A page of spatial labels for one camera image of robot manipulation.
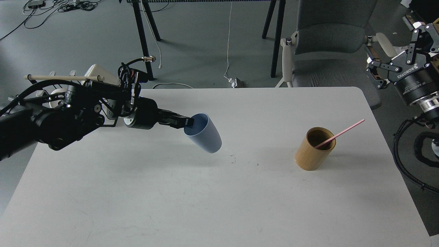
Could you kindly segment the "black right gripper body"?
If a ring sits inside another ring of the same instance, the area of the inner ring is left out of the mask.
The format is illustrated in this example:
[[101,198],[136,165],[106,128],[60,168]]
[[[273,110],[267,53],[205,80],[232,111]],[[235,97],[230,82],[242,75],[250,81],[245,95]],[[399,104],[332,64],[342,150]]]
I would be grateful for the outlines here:
[[405,105],[412,105],[423,97],[438,92],[438,69],[426,52],[416,53],[411,64],[406,63],[407,52],[393,58],[398,71],[391,72],[391,81]]

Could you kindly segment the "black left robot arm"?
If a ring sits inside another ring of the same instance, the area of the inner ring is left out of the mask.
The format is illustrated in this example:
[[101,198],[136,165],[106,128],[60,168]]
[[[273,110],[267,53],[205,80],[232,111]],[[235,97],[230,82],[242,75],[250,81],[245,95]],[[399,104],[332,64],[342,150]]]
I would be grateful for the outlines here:
[[1,160],[36,142],[61,150],[103,127],[106,119],[123,118],[128,128],[146,130],[155,124],[192,127],[192,117],[159,109],[154,100],[140,97],[149,74],[130,67],[140,61],[154,62],[155,57],[122,63],[115,85],[102,75],[84,77],[82,84],[77,77],[27,75],[32,85],[1,109]]

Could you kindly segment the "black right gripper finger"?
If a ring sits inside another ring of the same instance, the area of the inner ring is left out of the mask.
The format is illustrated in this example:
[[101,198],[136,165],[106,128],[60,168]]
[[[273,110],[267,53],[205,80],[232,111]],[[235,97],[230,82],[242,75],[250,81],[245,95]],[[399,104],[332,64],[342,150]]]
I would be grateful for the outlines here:
[[411,15],[405,15],[402,19],[412,32],[411,42],[406,51],[406,64],[413,64],[416,54],[420,52],[428,53],[430,58],[437,60],[439,52],[438,19],[427,24],[414,19]]
[[365,73],[367,78],[372,82],[374,87],[378,90],[386,89],[390,81],[388,78],[383,78],[381,70],[388,70],[392,66],[384,63],[378,56],[378,53],[373,47],[373,43],[378,43],[387,57],[393,59],[400,53],[408,49],[408,46],[393,46],[387,36],[365,36],[365,51],[367,54],[367,67]]

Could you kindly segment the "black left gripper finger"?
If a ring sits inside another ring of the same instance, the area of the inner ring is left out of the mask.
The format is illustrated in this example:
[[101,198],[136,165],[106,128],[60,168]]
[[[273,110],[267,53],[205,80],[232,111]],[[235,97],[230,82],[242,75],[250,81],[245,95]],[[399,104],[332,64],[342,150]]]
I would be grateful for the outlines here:
[[186,126],[187,127],[192,127],[193,123],[194,123],[194,119],[193,118],[185,117],[185,116],[182,116],[180,114],[177,114],[177,113],[169,111],[169,110],[159,109],[158,110],[158,114],[159,114],[159,117],[158,117],[159,121],[162,120],[162,119],[167,119],[167,118],[172,118],[172,119],[177,119],[177,118],[183,119],[183,118],[186,118],[187,119],[187,124],[185,125],[185,127]]
[[187,119],[186,118],[183,118],[183,119],[167,118],[167,119],[162,119],[162,120],[158,121],[158,124],[169,126],[171,128],[175,128],[175,129],[180,129],[180,128],[185,127],[185,125],[187,124]]

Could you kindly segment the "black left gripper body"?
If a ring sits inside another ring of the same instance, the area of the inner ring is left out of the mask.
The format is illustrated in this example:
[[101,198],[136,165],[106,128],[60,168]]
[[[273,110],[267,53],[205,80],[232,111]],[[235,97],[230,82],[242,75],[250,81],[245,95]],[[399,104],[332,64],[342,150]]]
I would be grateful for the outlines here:
[[139,97],[133,114],[124,118],[126,127],[145,130],[151,129],[158,121],[158,105],[154,100],[146,97]]

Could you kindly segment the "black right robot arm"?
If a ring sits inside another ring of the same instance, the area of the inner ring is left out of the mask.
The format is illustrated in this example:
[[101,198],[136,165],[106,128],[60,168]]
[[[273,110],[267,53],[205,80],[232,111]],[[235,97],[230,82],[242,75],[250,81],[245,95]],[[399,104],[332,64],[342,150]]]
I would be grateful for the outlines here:
[[422,114],[406,119],[394,134],[392,154],[399,171],[420,187],[438,193],[438,189],[414,177],[404,167],[399,156],[399,142],[403,133],[413,124],[429,129],[420,133],[414,141],[415,157],[430,167],[438,168],[422,153],[425,139],[431,139],[431,148],[438,157],[439,74],[438,74],[438,20],[425,23],[411,14],[403,17],[411,30],[411,41],[402,51],[396,51],[382,33],[366,37],[367,78],[378,90],[393,84],[406,105],[419,105]]

